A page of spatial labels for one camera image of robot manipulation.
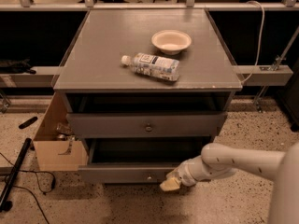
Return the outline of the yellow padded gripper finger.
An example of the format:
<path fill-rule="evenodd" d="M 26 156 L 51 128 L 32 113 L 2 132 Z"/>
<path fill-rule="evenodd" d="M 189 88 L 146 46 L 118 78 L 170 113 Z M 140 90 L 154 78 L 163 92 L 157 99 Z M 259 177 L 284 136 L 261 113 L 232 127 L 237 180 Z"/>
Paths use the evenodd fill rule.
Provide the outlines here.
<path fill-rule="evenodd" d="M 166 175 L 166 180 L 160 184 L 160 188 L 164 192 L 180 189 L 181 180 L 177 172 L 171 172 Z"/>

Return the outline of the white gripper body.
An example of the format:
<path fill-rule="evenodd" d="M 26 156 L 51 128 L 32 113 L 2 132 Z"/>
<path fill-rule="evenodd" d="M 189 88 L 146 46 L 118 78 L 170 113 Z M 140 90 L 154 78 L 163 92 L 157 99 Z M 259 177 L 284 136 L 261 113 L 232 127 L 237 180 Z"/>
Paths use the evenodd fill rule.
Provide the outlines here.
<path fill-rule="evenodd" d="M 176 169 L 179 184 L 190 187 L 197 182 L 213 179 L 219 172 L 205 164 L 201 156 L 182 162 Z"/>

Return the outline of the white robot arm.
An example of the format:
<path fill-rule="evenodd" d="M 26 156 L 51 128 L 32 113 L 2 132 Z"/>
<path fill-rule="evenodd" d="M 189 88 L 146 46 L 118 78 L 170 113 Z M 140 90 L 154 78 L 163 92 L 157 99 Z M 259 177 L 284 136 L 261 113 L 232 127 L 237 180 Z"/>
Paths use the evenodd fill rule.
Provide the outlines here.
<path fill-rule="evenodd" d="M 268 224 L 299 224 L 299 143 L 287 151 L 266 151 L 205 145 L 201 154 L 182 162 L 160 184 L 163 191 L 229 177 L 237 170 L 274 183 Z"/>

